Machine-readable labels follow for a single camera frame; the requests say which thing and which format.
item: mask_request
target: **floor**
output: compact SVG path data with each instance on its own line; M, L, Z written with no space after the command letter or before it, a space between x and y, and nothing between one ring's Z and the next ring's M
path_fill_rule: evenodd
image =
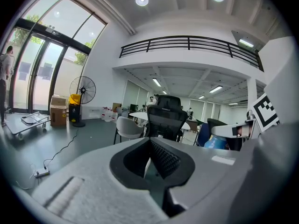
M51 173L58 171L84 153L113 144L115 123L101 119L90 119L85 122L86 126L78 129L78 136L74 141L51 161L48 166ZM56 152L66 146L76 135L76 131L77 128L69 123L64 127L51 127L48 123L46 130L38 126L23 132L24 139L19 141L7 127L0 127L0 165L8 182L16 185L17 181L23 188L29 188L27 192L31 194L34 187L38 185L36 178L29 179L35 168L43 168L43 161L51 159ZM183 143L193 145L195 136L193 132L185 132ZM42 182L46 178L46 176L40 178L39 181ZM157 186L153 186L152 193L161 191L163 180L156 176L155 166L150 166L146 180L157 183ZM162 205L160 195L156 195L154 199Z

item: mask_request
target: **power strip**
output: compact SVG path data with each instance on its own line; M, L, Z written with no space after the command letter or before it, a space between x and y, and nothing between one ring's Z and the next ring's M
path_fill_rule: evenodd
M45 176L45 175L49 175L49 174L50 174L50 171L48 170L47 167L46 167L46 169L40 168L35 171L34 177L39 178L41 176Z

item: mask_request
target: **tree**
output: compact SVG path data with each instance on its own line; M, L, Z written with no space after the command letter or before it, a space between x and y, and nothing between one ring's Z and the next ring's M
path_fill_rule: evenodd
M95 39L92 39L91 42L85 42L84 45L88 46L89 48L93 47L93 44L95 42ZM76 56L76 61L74 61L74 63L78 64L78 65L83 65L84 64L84 61L86 59L86 55L81 53L81 52L76 52L75 53L75 56Z
M30 21L33 21L33 22L37 22L38 19L39 19L39 15L32 15L32 16L28 15L26 17L26 19L30 20ZM15 30L15 33L14 33L13 43L15 43L16 46L20 47L24 43L24 41L25 41L25 39L27 37L27 34L28 34L28 31L17 28ZM41 44L42 43L42 40L40 38L37 38L37 37L31 37L30 40L32 42L37 43L37 44Z

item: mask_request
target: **doorway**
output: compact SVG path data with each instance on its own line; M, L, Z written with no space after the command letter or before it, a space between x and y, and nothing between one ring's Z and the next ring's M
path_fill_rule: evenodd
M66 46L48 37L32 34L20 54L14 75L13 112L49 114L59 66Z

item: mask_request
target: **round white table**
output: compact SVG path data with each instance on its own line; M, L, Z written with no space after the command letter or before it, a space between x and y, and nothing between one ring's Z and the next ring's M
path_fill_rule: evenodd
M131 113L130 116L133 116L133 117L136 117L136 118L139 118L139 119L144 119L144 120L148 121L148 114L145 113L145 112ZM180 140L180 143L183 141L185 130L190 130L190 126L185 122L182 126L182 130L183 130L183 136Z

